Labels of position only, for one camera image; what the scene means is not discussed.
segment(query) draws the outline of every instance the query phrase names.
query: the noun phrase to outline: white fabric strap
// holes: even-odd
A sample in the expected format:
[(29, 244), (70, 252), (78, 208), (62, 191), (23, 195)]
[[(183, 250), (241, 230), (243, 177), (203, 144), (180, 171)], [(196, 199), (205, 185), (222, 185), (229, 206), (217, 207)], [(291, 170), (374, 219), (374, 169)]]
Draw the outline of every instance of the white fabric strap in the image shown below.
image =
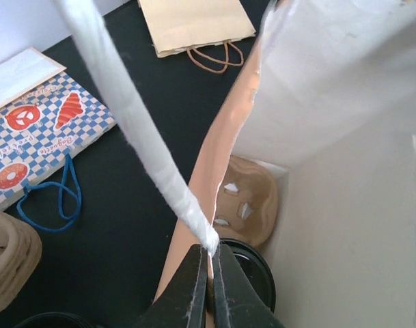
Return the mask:
[(210, 256), (219, 235), (180, 175), (92, 0), (54, 0), (103, 100), (156, 187)]

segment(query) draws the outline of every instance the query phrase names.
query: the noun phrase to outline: croissant illustration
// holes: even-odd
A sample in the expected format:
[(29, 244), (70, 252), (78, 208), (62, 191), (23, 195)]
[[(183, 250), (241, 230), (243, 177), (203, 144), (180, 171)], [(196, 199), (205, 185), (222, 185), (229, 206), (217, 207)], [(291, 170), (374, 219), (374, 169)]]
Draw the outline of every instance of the croissant illustration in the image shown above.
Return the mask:
[(81, 115), (83, 108), (80, 104), (79, 95), (75, 92), (71, 93), (64, 104), (60, 108), (59, 117), (57, 118), (56, 128), (61, 128), (73, 118)]

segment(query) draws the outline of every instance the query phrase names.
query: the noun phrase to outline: donut illustration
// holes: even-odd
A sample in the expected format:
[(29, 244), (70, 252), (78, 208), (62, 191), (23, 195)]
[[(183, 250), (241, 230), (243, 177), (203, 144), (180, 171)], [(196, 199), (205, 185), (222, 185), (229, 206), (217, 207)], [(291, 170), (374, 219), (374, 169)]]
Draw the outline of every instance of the donut illustration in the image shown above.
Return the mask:
[(65, 100), (62, 107), (60, 107), (59, 116), (57, 117), (56, 129), (60, 129), (73, 118), (83, 114), (84, 110), (80, 103), (79, 95), (72, 92)]
[(41, 118), (37, 106), (25, 105), (17, 107), (5, 116), (8, 126), (15, 131), (22, 131), (36, 123)]
[(29, 166), (25, 163), (12, 163), (0, 171), (0, 189), (6, 190), (19, 185), (28, 175)]

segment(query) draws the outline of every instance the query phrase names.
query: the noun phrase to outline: black table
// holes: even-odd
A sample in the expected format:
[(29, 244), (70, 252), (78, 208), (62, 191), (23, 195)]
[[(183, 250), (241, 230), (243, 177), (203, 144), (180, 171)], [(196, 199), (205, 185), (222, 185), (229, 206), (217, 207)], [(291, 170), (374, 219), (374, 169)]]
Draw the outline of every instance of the black table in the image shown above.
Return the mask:
[[(242, 0), (259, 29), (268, 0)], [(106, 16), (107, 27), (144, 103), (188, 182), (200, 146), (239, 69), (217, 75), (198, 68), (186, 54), (158, 59), (136, 1)], [(255, 39), (237, 45), (248, 56)], [(223, 47), (207, 54), (222, 58)], [(100, 99), (70, 38), (46, 55)], [(232, 59), (239, 60), (231, 53)], [(162, 273), (176, 217), (142, 168), (118, 127), (74, 159), (83, 192), (79, 222), (67, 232), (40, 232), (42, 260), (20, 294), (0, 313), (9, 328), (40, 312), (78, 314), (106, 328), (129, 327), (151, 304)], [(51, 180), (60, 181), (59, 170)], [(66, 197), (66, 208), (74, 204)], [(57, 189), (31, 194), (25, 212), (46, 226), (60, 226)], [(19, 217), (15, 206), (7, 212)]]

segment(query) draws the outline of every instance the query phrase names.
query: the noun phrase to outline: tan paper bag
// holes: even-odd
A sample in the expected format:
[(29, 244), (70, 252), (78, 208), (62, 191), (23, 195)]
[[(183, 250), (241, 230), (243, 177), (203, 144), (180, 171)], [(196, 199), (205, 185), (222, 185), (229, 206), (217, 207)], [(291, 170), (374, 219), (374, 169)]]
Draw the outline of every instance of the tan paper bag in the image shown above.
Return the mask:
[[(212, 219), (230, 154), (278, 176), (259, 250), (286, 327), (416, 328), (416, 2), (288, 2), (267, 15), (190, 187)], [(194, 242), (178, 222), (158, 295)]]
[[(166, 57), (186, 51), (200, 67), (213, 71), (193, 58), (191, 51), (227, 66), (241, 66), (242, 53), (232, 44), (234, 41), (255, 35), (249, 17), (239, 0), (139, 0), (154, 48), (158, 57)], [(226, 60), (214, 59), (197, 48), (224, 44)], [(241, 56), (240, 63), (229, 61), (229, 47)]]

